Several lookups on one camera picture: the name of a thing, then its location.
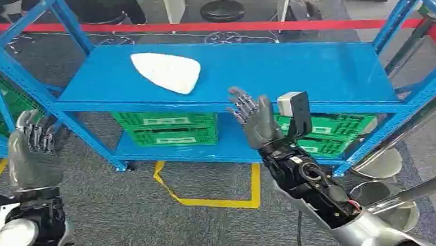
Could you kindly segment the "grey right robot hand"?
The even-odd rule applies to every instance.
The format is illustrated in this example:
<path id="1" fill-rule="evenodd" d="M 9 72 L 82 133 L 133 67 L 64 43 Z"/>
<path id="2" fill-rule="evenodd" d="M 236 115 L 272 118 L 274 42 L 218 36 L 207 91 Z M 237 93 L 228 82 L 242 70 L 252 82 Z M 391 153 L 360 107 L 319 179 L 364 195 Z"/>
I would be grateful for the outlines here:
<path id="1" fill-rule="evenodd" d="M 242 126 L 251 148 L 259 150 L 283 138 L 273 117 L 273 106 L 266 95 L 260 95 L 254 100 L 238 87 L 230 87 L 228 92 L 231 95 L 230 101 L 234 104 L 228 110 Z"/>

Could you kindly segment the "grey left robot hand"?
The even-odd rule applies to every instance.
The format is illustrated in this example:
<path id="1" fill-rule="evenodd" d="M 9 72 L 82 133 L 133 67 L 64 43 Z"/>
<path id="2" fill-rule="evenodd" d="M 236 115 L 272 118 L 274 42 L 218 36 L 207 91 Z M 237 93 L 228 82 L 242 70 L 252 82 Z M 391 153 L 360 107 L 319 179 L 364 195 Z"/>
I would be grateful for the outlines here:
<path id="1" fill-rule="evenodd" d="M 8 138 L 9 183 L 18 190 L 58 186 L 64 169 L 56 149 L 56 132 L 51 117 L 38 109 L 24 110 Z"/>

